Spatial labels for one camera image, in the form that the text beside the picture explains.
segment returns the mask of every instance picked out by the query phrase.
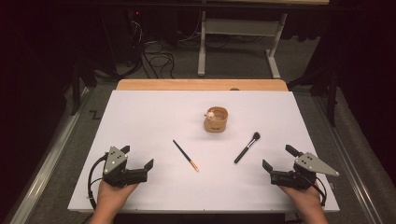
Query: white table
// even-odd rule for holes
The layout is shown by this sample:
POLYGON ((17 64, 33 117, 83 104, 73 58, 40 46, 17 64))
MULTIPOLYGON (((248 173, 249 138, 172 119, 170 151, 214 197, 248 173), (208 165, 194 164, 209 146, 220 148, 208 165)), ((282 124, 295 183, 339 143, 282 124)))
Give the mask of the white table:
MULTIPOLYGON (((270 184, 262 168, 292 169, 289 144, 316 154, 292 92, 287 91, 113 91, 68 209, 91 212, 88 173, 111 146, 131 146, 128 169, 154 159, 148 182, 130 196, 124 213, 284 213, 295 211, 288 196, 270 184), (229 112, 224 133, 204 130, 214 105, 229 112), (237 164, 233 160, 259 132, 261 139, 237 164), (172 140, 200 169, 196 172, 172 140)), ((101 176, 103 163, 93 178, 101 176)), ((339 211, 329 183, 326 212, 339 211)), ((92 186, 94 194, 97 184, 92 186)))

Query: black cable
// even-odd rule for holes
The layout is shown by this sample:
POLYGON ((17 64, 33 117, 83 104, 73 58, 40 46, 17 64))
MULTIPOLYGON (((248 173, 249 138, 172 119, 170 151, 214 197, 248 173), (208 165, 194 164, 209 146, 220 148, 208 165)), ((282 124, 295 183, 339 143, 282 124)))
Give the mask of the black cable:
POLYGON ((300 223, 300 224, 302 224, 303 223, 303 220, 300 218, 300 216, 298 215, 298 213, 294 213, 294 215, 296 216, 296 219, 294 219, 294 220, 287 220, 287 221, 285 221, 285 223, 300 223))
POLYGON ((101 179, 103 179, 103 178, 100 177, 100 178, 97 178, 97 179, 93 180, 93 181, 91 182, 91 186, 92 186, 96 181, 99 181, 99 180, 101 180, 101 179))
POLYGON ((129 71, 127 71, 126 73, 124 73, 124 74, 118 74, 118 72, 116 72, 116 71, 111 71, 112 74, 111 74, 110 77, 102 76, 102 75, 99 75, 99 74, 97 74, 97 73, 95 73, 95 76, 96 76, 96 77, 99 77, 99 78, 102 78, 102 79, 117 79, 117 80, 121 80, 121 79, 124 79, 124 78, 126 78, 127 76, 129 76, 129 75, 135 73, 137 70, 139 70, 139 69, 142 67, 142 64, 143 64, 143 61, 142 61, 141 58, 139 58, 139 59, 137 59, 137 61, 134 63, 134 67, 133 67, 132 69, 130 69, 129 71))
POLYGON ((298 172, 296 172, 296 174, 297 175, 299 175, 300 177, 302 177, 304 180, 306 180, 312 187, 314 187, 314 189, 316 189, 319 193, 320 193, 320 195, 322 196, 322 202, 320 203, 320 205, 322 206, 322 207, 324 207, 324 205, 326 204, 326 199, 327 199, 327 191, 326 191, 326 188, 324 188, 324 186, 323 186, 323 188, 324 188, 324 190, 325 190, 325 192, 326 192, 326 195, 323 193, 323 191, 321 191, 321 189, 320 188, 318 188, 318 186, 317 185, 315 185, 315 183, 312 183, 308 178, 306 178, 304 175, 302 175, 302 174, 300 174, 300 173, 298 173, 298 172))
MULTIPOLYGON (((173 54, 167 53, 167 52, 162 52, 162 51, 163 51, 163 45, 162 45, 161 43, 159 43, 159 42, 150 43, 150 44, 147 44, 147 45, 145 46, 143 55, 144 55, 144 57, 145 57, 145 59, 146 59, 147 64, 150 66, 150 68, 151 68, 151 70, 152 70, 152 72, 154 73, 154 75, 155 75, 156 78, 164 78, 164 76, 163 76, 163 69, 164 69, 165 67, 167 67, 168 65, 171 66, 170 71, 169 71, 169 76, 170 76, 171 78, 175 78, 175 77, 173 76, 173 70, 174 70, 174 68, 175 68, 175 58, 174 58, 173 54), (159 46, 160 48, 157 49, 157 50, 155 50, 155 51, 148 51, 147 48, 150 47, 150 46, 153 46, 153 45, 159 46), (164 63, 155 64, 154 61, 155 61, 155 60, 158 60, 158 59, 166 59, 166 60, 165 60, 164 63), (158 73, 158 72, 155 70, 155 68, 161 68, 161 69, 160 69, 160 72, 158 73)), ((148 73, 148 71, 146 70, 146 67, 143 66, 143 68, 145 69, 146 75, 147 75, 148 78, 149 78, 149 73, 148 73)))
POLYGON ((180 43, 183 46, 188 46, 188 47, 190 47, 190 46, 198 46, 201 43, 201 39, 197 39, 197 37, 200 37, 200 36, 196 35, 196 36, 193 36, 193 37, 191 37, 189 39, 179 40, 178 43, 180 43))
POLYGON ((222 49, 225 46, 227 46, 227 44, 230 42, 230 37, 228 35, 207 35, 207 37, 208 37, 208 39, 211 39, 211 40, 213 40, 215 42, 219 42, 219 41, 225 40, 225 42, 222 45, 218 46, 218 47, 209 46, 208 45, 208 41, 206 41, 205 42, 205 46, 207 48, 209 48, 209 49, 222 49), (215 37, 222 37, 222 38, 220 40, 216 40, 215 37))
POLYGON ((322 182, 319 178, 317 178, 317 180, 320 182, 321 186, 322 186, 323 189, 324 189, 325 198, 324 198, 324 202, 321 203, 322 206, 324 206, 324 204, 326 203, 326 199, 327 199, 327 190, 326 190, 326 188, 324 187, 323 182, 322 182))
POLYGON ((197 31, 198 31, 198 29, 199 29, 199 27, 200 27, 201 19, 202 19, 202 11, 200 11, 200 13, 199 13, 198 22, 197 22, 197 25, 195 26, 195 30, 192 32, 192 34, 191 34, 190 36, 186 37, 185 39, 179 39, 179 40, 178 40, 179 43, 181 43, 182 45, 185 45, 185 46, 194 46, 194 45, 197 45, 197 44, 199 43, 199 42, 195 41, 195 44, 194 44, 194 45, 186 45, 186 44, 184 44, 183 42, 184 42, 184 41, 192 40, 192 39, 194 39, 195 37, 198 37, 198 36, 199 36, 199 35, 197 35, 196 33, 197 33, 197 31))
POLYGON ((89 216, 87 216, 87 217, 81 222, 81 224, 87 223, 87 221, 90 220, 92 216, 93 216, 93 213, 90 214, 89 216))
POLYGON ((92 174, 93 174, 93 171, 94 171, 94 169, 96 168, 96 166, 97 166, 101 161, 105 161, 105 160, 107 159, 107 155, 108 155, 108 152, 105 154, 105 156, 101 157, 101 158, 92 166, 92 168, 91 168, 91 170, 90 170, 90 175, 88 176, 88 199, 90 199, 90 203, 91 203, 91 206, 92 206, 93 210, 96 209, 96 201, 95 201, 95 199, 93 198, 93 192, 92 192, 92 189, 91 189, 91 186, 92 186, 92 174))

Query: brush handle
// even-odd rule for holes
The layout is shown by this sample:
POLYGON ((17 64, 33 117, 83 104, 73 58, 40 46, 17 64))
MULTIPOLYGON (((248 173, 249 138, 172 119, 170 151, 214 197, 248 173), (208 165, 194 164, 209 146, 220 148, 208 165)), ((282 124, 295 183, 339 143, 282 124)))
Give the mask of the brush handle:
POLYGON ((245 147, 244 150, 242 150, 242 152, 233 162, 238 163, 241 160, 241 158, 245 155, 245 153, 247 153, 247 151, 248 151, 248 147, 245 147))

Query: table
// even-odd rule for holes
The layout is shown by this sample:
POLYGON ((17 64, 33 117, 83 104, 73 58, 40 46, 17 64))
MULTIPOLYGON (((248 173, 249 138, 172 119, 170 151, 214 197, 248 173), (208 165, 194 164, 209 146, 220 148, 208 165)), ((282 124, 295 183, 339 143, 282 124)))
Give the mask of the table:
MULTIPOLYGON (((328 5, 329 0, 213 0, 206 2, 240 2, 240 3, 271 3, 271 4, 286 4, 286 5, 328 5)), ((198 59, 198 76, 205 75, 205 36, 206 34, 220 34, 220 35, 263 35, 270 36, 274 39, 272 47, 265 51, 268 64, 271 69, 273 78, 280 78, 277 69, 276 60, 274 58, 277 44, 282 35, 283 27, 285 26, 287 13, 283 13, 279 21, 247 21, 247 20, 220 20, 207 19, 206 12, 202 12, 201 19, 201 47, 198 59)))
MULTIPOLYGON (((148 182, 136 189, 121 212, 294 211, 290 199, 270 184, 270 177, 262 168, 262 159, 266 159, 277 170, 290 170, 293 157, 285 151, 286 144, 316 154, 292 92, 282 82, 278 79, 122 80, 110 97, 68 209, 92 211, 86 199, 88 172, 111 146, 128 145, 131 146, 128 169, 142 168, 151 159, 154 167, 148 172, 148 182), (241 91, 226 91, 230 87, 241 91), (224 106, 229 111, 224 133, 204 131, 204 113, 212 105, 224 106), (259 132, 262 138, 234 164, 233 160, 254 132, 259 132), (199 173, 178 151, 173 139, 195 161, 199 173)), ((93 179, 100 177, 101 172, 98 166, 93 179)), ((318 177, 328 191, 325 211, 338 211, 326 177, 318 177)), ((97 185, 92 190, 97 192, 97 185)))

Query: wooden table edge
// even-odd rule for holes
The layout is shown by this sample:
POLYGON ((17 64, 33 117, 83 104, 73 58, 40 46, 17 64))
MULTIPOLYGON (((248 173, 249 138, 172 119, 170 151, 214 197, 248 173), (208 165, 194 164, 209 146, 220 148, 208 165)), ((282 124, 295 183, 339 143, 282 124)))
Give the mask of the wooden table edge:
POLYGON ((123 79, 117 91, 289 91, 282 79, 123 79))

